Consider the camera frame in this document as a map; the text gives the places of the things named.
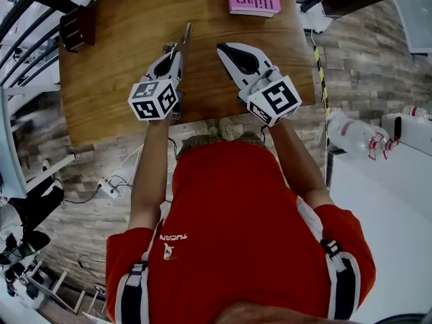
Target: power strip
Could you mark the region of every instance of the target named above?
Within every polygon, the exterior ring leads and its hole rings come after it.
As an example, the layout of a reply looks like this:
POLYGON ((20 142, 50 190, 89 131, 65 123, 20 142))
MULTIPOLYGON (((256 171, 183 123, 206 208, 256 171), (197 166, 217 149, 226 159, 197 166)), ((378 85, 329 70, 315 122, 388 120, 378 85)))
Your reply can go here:
POLYGON ((98 185, 101 187, 101 190, 108 194, 112 199, 117 199, 120 197, 119 190, 111 185, 111 180, 101 179, 99 180, 98 185))

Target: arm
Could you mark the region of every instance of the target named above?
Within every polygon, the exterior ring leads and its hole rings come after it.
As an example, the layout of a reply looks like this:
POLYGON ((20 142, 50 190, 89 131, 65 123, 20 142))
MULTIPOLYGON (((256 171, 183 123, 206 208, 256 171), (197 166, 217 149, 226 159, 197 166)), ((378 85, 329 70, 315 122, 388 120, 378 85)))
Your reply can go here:
POLYGON ((288 120, 270 127, 281 168, 290 188, 315 209, 333 204, 323 176, 288 120))
POLYGON ((128 229, 155 229, 167 188, 167 148, 170 115, 150 123, 132 186, 128 229))

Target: water bottle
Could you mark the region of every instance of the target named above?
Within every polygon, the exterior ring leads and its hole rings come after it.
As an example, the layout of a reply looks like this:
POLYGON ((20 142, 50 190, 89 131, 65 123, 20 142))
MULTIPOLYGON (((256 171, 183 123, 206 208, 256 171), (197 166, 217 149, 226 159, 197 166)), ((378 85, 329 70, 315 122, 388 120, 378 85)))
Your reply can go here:
POLYGON ((354 156, 376 160, 383 155, 387 159, 397 144, 383 128, 350 119, 342 111, 332 112, 329 121, 330 141, 354 156))
POLYGON ((423 117, 426 120, 432 122, 432 114, 429 114, 427 110, 424 108, 415 107, 412 105, 406 105, 403 108, 402 113, 410 116, 423 117))

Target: wooden table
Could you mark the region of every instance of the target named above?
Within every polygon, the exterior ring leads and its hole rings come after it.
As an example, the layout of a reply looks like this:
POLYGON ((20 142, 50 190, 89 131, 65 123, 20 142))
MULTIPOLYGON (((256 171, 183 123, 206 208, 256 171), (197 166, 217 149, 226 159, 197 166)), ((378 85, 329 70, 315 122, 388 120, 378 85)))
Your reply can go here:
POLYGON ((127 102, 134 83, 193 23, 180 123, 244 113, 238 87, 216 53, 221 42, 262 49, 288 74, 303 104, 315 103, 311 62, 294 0, 281 0, 274 18, 232 16, 228 0, 98 0, 96 45, 68 53, 60 47, 61 96, 74 146, 144 131, 127 102))

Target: red shirt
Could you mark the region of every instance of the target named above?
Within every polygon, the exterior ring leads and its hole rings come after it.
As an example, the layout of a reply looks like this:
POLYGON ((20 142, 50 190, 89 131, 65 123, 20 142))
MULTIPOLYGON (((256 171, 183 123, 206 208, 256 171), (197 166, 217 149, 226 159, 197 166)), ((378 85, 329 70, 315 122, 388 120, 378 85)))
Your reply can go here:
MULTIPOLYGON (((152 324, 208 323, 241 300, 327 317, 325 251, 269 151, 241 142, 196 148, 178 161, 173 195, 148 260, 152 324)), ((315 212, 323 237, 356 257, 361 303, 375 266, 360 222, 333 205, 315 212)), ((113 320, 119 280, 140 261, 152 235, 136 228, 108 239, 107 313, 113 320)))

